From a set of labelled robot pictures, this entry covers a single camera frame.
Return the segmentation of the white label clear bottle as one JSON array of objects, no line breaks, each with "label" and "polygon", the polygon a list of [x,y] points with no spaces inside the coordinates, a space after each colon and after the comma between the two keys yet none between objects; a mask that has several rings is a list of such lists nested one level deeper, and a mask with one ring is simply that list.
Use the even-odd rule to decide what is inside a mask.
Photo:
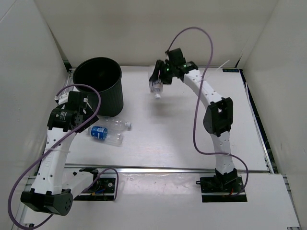
[{"label": "white label clear bottle", "polygon": [[150,70],[148,72],[149,90],[154,98],[158,100],[161,98],[161,94],[163,92],[163,83],[160,80],[160,71],[155,74],[154,72],[154,66],[150,66]]}]

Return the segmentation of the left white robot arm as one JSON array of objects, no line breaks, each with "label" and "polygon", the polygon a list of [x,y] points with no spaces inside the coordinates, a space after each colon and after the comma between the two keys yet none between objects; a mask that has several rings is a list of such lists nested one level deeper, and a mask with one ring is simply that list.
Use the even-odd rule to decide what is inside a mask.
[{"label": "left white robot arm", "polygon": [[71,91],[67,102],[52,110],[47,123],[47,143],[45,151],[50,153],[41,161],[35,181],[29,191],[22,192],[21,202],[33,211],[65,216],[72,207],[75,197],[85,189],[95,192],[101,181],[96,169],[82,169],[73,174],[67,182],[62,181],[69,148],[76,132],[65,140],[62,138],[74,128],[85,124],[79,132],[86,130],[98,120],[87,103],[87,95]]}]

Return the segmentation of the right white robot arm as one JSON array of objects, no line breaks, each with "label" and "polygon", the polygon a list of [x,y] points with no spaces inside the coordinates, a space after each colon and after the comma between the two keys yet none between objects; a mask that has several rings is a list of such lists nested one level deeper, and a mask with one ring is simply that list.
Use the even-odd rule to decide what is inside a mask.
[{"label": "right white robot arm", "polygon": [[149,72],[149,90],[156,99],[161,97],[163,85],[170,85],[174,77],[180,79],[200,97],[205,107],[203,126],[210,134],[216,157],[215,175],[202,181],[210,192],[232,190],[237,180],[230,150],[230,130],[233,123],[233,101],[224,98],[201,76],[197,65],[187,62],[180,48],[167,51],[166,60],[157,60]]}]

